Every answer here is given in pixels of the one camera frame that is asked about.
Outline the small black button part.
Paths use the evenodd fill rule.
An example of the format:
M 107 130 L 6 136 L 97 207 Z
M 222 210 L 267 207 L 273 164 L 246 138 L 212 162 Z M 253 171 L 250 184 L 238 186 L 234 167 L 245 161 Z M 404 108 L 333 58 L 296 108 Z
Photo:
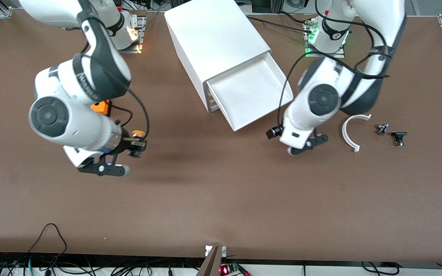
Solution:
M 391 136 L 394 138 L 394 143 L 396 146 L 401 147 L 404 146 L 404 136 L 407 135 L 407 131 L 395 131 L 391 133 Z

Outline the orange box with black base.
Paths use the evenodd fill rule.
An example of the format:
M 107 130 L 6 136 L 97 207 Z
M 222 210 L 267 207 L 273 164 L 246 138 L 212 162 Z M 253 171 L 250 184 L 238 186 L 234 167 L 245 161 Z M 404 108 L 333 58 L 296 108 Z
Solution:
M 112 101 L 105 100 L 91 105 L 91 110 L 96 113 L 105 115 L 106 117 L 110 117 L 112 113 Z

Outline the white curved plastic arc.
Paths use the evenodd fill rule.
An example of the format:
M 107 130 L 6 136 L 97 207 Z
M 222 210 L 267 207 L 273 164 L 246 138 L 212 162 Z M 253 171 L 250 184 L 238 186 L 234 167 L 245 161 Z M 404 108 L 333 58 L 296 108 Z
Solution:
M 347 143 L 347 145 L 351 146 L 354 149 L 355 153 L 358 153 L 360 151 L 361 146 L 356 144 L 356 143 L 354 143 L 351 140 L 351 138 L 349 137 L 348 131 L 347 131 L 347 126 L 348 126 L 348 124 L 349 124 L 349 122 L 351 120 L 360 119 L 360 120 L 368 121 L 368 120 L 370 120 L 371 117 L 372 117 L 372 114 L 368 114 L 368 115 L 353 115 L 353 116 L 348 117 L 344 121 L 344 123 L 342 125 L 342 128 L 341 128 L 342 136 L 343 136 L 345 142 Z

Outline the circuit board with red LED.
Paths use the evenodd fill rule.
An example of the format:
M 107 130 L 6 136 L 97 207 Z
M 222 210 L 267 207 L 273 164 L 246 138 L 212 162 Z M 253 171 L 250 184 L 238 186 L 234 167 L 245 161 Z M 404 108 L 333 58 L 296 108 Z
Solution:
M 219 267 L 219 276 L 228 276 L 237 271 L 239 271 L 239 266 L 237 263 L 233 262 L 233 263 L 223 264 L 220 265 Z

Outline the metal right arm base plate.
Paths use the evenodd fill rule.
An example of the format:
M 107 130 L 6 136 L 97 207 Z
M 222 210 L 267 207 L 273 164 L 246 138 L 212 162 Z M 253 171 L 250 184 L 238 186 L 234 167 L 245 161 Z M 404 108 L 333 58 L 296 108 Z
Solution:
M 141 53 L 145 33 L 145 26 L 148 16 L 146 13 L 139 15 L 126 10 L 121 11 L 124 15 L 125 23 L 119 34 L 118 51 L 121 54 Z

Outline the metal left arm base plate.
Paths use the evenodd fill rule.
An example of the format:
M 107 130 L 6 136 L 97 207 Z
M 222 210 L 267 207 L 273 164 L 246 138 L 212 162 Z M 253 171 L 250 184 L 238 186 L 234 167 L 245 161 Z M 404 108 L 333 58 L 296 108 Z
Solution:
M 318 25 L 318 19 L 317 17 L 311 18 L 309 20 L 305 20 L 304 24 L 302 25 L 304 30 L 309 30 L 309 33 L 304 34 L 304 41 L 305 41 L 305 52 L 307 56 L 311 57 L 318 57 L 321 56 L 319 54 L 327 53 L 331 56 L 337 57 L 337 58 L 344 58 L 345 57 L 345 43 L 346 38 L 349 35 L 349 32 L 346 31 L 345 35 L 339 39 L 340 45 L 339 49 L 337 49 L 335 52 L 331 53 L 330 47 L 335 46 L 335 43 L 337 40 L 333 41 L 330 40 L 327 42 L 324 38 L 318 38 L 318 35 L 321 33 L 319 31 L 319 25 Z

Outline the white post bracket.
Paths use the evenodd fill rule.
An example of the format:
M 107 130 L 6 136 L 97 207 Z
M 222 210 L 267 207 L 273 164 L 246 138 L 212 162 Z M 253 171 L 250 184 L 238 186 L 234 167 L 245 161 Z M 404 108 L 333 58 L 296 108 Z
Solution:
M 211 251 L 213 246 L 205 246 L 205 257 L 207 257 Z M 221 257 L 226 258 L 227 257 L 227 247 L 226 246 L 220 246 Z

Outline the grey angled post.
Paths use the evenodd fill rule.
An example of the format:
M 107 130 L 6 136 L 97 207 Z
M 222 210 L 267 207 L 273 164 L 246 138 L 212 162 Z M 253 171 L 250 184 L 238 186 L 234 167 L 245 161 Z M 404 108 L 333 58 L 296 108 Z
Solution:
M 223 247 L 213 246 L 195 276 L 219 276 L 223 258 Z

